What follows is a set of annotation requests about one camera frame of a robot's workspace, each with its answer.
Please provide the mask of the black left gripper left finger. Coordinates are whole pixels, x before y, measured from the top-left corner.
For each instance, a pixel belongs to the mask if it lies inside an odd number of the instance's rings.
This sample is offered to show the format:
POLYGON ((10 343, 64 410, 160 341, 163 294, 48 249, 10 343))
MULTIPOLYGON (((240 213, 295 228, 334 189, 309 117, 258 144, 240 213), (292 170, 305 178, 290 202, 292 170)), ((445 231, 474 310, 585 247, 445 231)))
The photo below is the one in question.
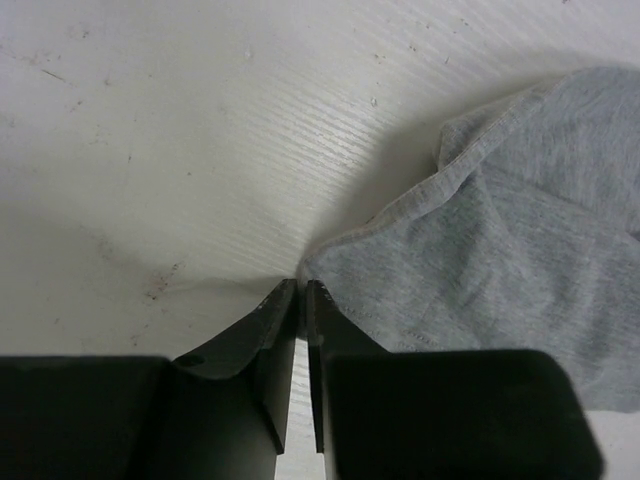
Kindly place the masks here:
POLYGON ((1 361, 5 479, 271 479, 285 446, 296 284, 192 351, 1 361))

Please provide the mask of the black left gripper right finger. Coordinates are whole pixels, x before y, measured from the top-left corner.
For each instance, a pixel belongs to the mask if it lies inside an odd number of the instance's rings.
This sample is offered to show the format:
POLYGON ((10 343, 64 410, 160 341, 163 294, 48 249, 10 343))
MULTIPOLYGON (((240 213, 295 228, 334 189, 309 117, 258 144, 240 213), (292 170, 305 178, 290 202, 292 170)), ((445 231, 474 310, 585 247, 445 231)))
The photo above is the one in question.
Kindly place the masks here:
POLYGON ((330 479, 599 479, 570 379, 534 350, 392 353, 306 288, 317 450, 330 479))

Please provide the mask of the grey tank top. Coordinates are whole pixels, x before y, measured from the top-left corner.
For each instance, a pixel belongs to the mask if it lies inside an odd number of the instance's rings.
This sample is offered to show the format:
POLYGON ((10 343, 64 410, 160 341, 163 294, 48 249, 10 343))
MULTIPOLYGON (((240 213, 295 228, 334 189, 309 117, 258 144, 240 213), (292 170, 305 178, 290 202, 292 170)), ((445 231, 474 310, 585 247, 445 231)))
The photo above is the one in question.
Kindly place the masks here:
POLYGON ((447 121, 436 172, 302 276, 394 352, 530 348, 639 408, 639 74, 585 69, 447 121))

